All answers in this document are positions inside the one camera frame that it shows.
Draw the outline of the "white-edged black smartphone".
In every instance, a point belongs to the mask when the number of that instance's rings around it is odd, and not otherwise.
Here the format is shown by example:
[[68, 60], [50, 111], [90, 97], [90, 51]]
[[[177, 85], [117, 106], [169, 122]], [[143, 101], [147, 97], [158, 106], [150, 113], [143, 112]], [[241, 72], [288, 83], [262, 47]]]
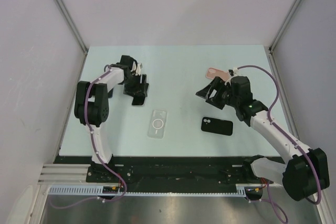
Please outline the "white-edged black smartphone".
[[142, 106], [145, 103], [146, 96], [135, 95], [132, 100], [132, 106]]

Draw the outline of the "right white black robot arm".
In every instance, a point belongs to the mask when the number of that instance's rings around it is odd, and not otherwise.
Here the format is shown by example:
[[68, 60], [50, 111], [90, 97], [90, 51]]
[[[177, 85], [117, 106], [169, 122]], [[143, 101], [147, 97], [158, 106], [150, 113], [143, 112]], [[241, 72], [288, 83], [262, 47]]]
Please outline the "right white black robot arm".
[[283, 130], [271, 116], [270, 108], [253, 98], [247, 77], [233, 77], [229, 82], [215, 77], [196, 96], [218, 109], [226, 105], [234, 108], [238, 119], [262, 135], [284, 161], [281, 164], [263, 156], [253, 157], [242, 169], [245, 181], [254, 183], [262, 177], [281, 184], [295, 201], [316, 194], [314, 204], [320, 203], [322, 191], [330, 186], [326, 153]]

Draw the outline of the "blue-edged black smartphone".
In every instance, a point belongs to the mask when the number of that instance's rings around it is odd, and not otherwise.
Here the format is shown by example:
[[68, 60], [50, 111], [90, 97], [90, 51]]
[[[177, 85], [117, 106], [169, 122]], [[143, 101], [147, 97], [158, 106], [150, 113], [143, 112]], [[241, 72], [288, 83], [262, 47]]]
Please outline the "blue-edged black smartphone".
[[108, 92], [108, 98], [112, 98], [113, 97], [113, 89], [111, 89], [109, 92]]

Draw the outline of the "clear magsafe phone case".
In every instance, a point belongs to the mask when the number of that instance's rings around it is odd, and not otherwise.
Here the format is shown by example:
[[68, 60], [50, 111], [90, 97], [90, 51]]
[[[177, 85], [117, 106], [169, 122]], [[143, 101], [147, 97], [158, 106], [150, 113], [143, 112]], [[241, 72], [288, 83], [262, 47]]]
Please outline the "clear magsafe phone case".
[[148, 137], [162, 139], [166, 126], [167, 112], [164, 110], [154, 110], [151, 116]]

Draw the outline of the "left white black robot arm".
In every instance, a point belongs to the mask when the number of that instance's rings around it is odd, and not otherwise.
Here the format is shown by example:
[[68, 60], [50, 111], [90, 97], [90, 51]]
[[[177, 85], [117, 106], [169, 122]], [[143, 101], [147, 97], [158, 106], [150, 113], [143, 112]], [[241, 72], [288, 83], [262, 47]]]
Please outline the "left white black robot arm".
[[116, 175], [116, 169], [108, 164], [112, 151], [103, 133], [103, 125], [109, 116], [109, 99], [113, 96], [115, 86], [123, 85], [123, 94], [133, 98], [133, 106], [144, 105], [149, 84], [141, 69], [141, 63], [131, 56], [122, 55], [119, 62], [106, 65], [103, 74], [94, 80], [77, 83], [74, 115], [89, 132], [92, 161], [103, 164], [97, 174], [105, 182], [112, 181]]

